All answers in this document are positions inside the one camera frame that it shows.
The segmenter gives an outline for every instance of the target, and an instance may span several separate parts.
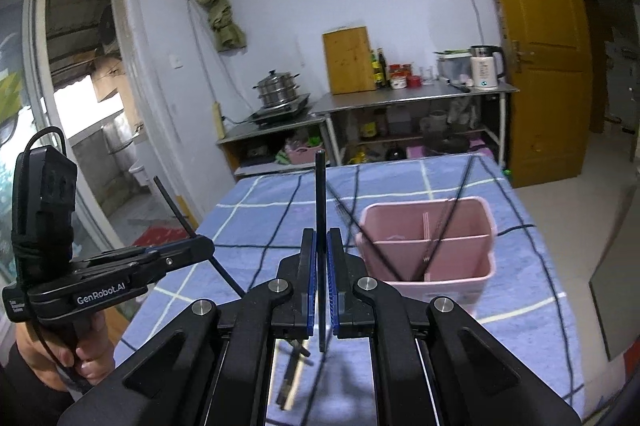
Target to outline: kettle handle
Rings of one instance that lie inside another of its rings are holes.
[[[496,74],[495,77],[497,79],[504,78],[507,74],[507,58],[504,55],[504,49],[498,45],[492,46],[492,53],[498,52],[502,57],[502,72],[500,74]]]

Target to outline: red rug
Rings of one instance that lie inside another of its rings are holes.
[[[178,224],[172,226],[171,224],[152,224],[150,225],[142,235],[133,243],[134,246],[162,246],[162,244],[168,244],[169,242],[180,241],[188,238],[188,233]]]

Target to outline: electric kettle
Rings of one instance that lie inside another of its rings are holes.
[[[502,47],[497,45],[472,45],[469,48],[471,53],[471,76],[474,87],[482,90],[492,90],[498,88],[498,80],[504,78],[506,60]],[[495,64],[495,54],[500,54],[502,58],[502,72],[497,73]]]

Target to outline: silver screw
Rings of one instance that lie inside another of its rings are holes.
[[[360,287],[363,291],[372,291],[378,286],[378,282],[375,278],[371,278],[370,276],[363,276],[358,280],[358,287]]]
[[[211,302],[208,300],[197,300],[191,305],[191,311],[198,316],[204,316],[212,309]]]
[[[449,312],[453,310],[453,302],[444,296],[436,298],[436,301],[433,302],[433,306],[440,312]]]
[[[283,278],[274,278],[269,282],[269,290],[273,292],[286,291],[289,286],[289,282]]]

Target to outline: wooden cutting board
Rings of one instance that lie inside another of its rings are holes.
[[[376,89],[367,28],[326,32],[322,41],[333,94]]]

